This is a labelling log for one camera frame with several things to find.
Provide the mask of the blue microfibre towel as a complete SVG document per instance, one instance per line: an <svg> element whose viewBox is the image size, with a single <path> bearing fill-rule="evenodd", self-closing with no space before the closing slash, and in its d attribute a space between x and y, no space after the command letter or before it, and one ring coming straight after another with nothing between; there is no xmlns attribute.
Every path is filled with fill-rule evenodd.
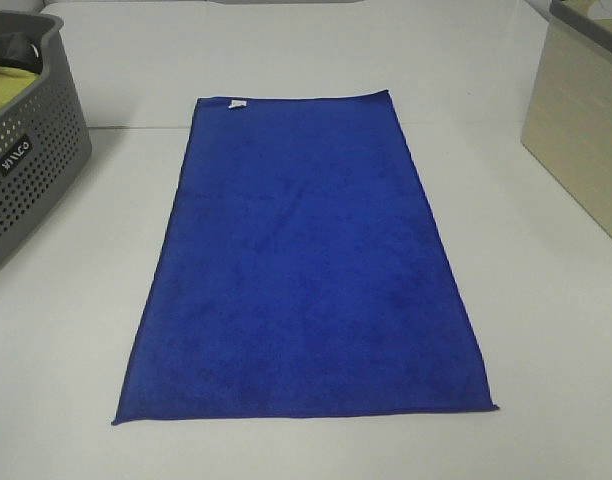
<svg viewBox="0 0 612 480"><path fill-rule="evenodd" d="M114 423L494 407L390 94L199 99Z"/></svg>

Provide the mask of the grey perforated plastic basket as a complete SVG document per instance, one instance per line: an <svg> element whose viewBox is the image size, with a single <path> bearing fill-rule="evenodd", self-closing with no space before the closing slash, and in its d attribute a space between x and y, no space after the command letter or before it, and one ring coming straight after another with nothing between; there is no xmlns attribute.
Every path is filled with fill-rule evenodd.
<svg viewBox="0 0 612 480"><path fill-rule="evenodd" d="M43 222L91 156L91 140L53 15L0 10L0 36L36 47L37 77L0 108L0 268Z"/></svg>

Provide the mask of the yellow-green towel in basket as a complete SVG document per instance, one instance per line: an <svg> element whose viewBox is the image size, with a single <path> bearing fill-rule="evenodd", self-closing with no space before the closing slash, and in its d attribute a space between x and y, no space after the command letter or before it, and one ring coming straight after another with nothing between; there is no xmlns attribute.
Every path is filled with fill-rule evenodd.
<svg viewBox="0 0 612 480"><path fill-rule="evenodd" d="M38 78L38 74L0 66L0 109Z"/></svg>

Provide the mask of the beige storage box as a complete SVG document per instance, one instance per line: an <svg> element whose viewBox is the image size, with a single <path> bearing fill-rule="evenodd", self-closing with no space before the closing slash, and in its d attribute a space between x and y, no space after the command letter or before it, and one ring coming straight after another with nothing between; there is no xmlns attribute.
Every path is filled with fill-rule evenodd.
<svg viewBox="0 0 612 480"><path fill-rule="evenodd" d="M521 142L612 239L612 1L553 1Z"/></svg>

